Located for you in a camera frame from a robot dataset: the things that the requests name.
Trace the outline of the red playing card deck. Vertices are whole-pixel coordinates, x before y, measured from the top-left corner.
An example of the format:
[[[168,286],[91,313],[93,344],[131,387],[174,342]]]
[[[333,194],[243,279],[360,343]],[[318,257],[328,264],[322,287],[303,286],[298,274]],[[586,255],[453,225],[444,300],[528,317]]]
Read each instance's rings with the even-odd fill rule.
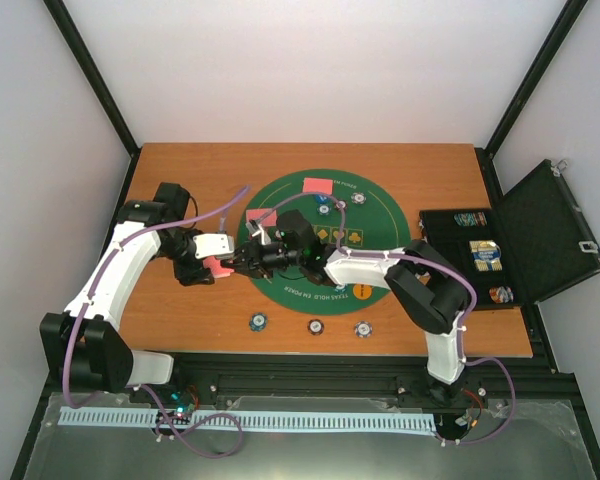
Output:
[[[234,270],[221,265],[221,260],[215,256],[206,257],[203,260],[203,266],[210,270],[210,273],[214,279],[222,279],[229,277]]]

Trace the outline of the red card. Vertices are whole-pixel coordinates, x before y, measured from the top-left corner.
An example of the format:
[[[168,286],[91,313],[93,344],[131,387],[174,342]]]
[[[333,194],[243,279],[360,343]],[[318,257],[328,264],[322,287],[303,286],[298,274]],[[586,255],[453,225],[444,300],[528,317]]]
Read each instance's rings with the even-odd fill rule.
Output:
[[[245,220],[247,222],[256,221],[259,224],[262,224],[265,227],[271,226],[275,224],[276,216],[275,213],[271,213],[266,218],[263,217],[265,213],[269,211],[268,208],[264,209],[247,209],[245,211]]]
[[[303,180],[302,192],[331,195],[333,193],[333,180],[326,178],[305,177]]]

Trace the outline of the teal poker chip stack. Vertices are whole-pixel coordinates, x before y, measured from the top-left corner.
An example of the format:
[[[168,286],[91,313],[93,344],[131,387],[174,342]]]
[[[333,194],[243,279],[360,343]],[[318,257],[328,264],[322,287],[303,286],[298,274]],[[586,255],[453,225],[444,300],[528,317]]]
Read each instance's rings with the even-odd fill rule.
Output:
[[[255,313],[249,321],[249,328],[252,332],[261,332],[267,326],[268,318],[263,313]]]

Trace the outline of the brown poker chip stack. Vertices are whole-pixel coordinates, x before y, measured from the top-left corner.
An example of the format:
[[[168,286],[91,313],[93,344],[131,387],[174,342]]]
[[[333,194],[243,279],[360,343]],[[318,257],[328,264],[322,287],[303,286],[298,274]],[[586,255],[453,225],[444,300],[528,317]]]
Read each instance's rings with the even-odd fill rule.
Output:
[[[318,319],[311,320],[308,323],[308,330],[312,335],[320,335],[324,332],[324,324]]]

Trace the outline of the blue round blind button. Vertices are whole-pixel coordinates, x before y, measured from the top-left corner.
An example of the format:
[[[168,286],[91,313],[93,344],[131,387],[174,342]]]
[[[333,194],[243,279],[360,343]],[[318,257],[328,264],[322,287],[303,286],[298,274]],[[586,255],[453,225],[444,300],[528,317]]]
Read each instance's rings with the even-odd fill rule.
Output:
[[[318,204],[329,204],[332,202],[332,200],[327,196],[327,195],[322,195],[322,194],[317,194],[314,196],[315,201]]]

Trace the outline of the red card top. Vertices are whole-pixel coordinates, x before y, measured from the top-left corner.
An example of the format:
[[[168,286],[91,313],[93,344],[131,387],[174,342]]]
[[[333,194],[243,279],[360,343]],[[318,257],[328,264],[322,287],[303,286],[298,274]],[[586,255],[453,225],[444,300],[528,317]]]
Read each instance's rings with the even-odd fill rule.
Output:
[[[302,192],[331,195],[333,193],[333,180],[326,178],[305,177],[303,180]]]

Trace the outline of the orange round blind button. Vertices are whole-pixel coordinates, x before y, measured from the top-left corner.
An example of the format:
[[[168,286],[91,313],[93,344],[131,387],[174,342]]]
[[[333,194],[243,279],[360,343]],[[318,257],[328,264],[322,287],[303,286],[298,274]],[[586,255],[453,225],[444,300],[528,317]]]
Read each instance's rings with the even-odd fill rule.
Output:
[[[373,287],[366,284],[354,284],[352,294],[358,300],[368,300],[373,295]]]

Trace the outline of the blue white chip stack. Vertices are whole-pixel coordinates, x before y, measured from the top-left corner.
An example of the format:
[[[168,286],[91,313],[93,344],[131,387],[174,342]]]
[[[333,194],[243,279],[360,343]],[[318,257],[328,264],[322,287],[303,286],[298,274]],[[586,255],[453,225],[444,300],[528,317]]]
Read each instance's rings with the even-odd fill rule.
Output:
[[[354,333],[359,338],[368,338],[372,335],[373,327],[368,322],[358,322],[354,327]]]

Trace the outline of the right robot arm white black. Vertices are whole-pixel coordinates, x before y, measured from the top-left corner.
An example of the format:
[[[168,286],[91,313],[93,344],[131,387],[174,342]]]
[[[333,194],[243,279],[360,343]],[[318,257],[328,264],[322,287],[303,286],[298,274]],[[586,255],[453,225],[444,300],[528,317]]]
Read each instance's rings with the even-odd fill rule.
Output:
[[[389,250],[346,247],[319,238],[297,210],[278,216],[271,238],[258,221],[247,224],[249,239],[220,260],[224,268],[252,279],[271,279],[290,267],[314,285],[364,284],[392,292],[412,322],[425,333],[425,395],[449,406],[463,389],[464,322],[477,302],[471,284],[422,240]]]

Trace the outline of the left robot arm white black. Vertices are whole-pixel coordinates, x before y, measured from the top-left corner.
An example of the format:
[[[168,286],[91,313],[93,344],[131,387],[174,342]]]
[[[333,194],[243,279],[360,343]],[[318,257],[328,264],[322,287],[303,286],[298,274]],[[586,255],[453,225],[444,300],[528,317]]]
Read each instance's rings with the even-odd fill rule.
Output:
[[[40,336],[50,373],[67,403],[74,390],[118,393],[152,385],[166,402],[181,400],[188,378],[165,353],[133,350],[119,330],[126,304],[145,267],[156,258],[173,265],[183,286],[210,285],[211,270],[196,256],[198,230],[182,225],[192,201],[181,185],[161,183],[150,201],[132,200],[119,210],[105,253],[81,292],[61,313],[48,313]]]

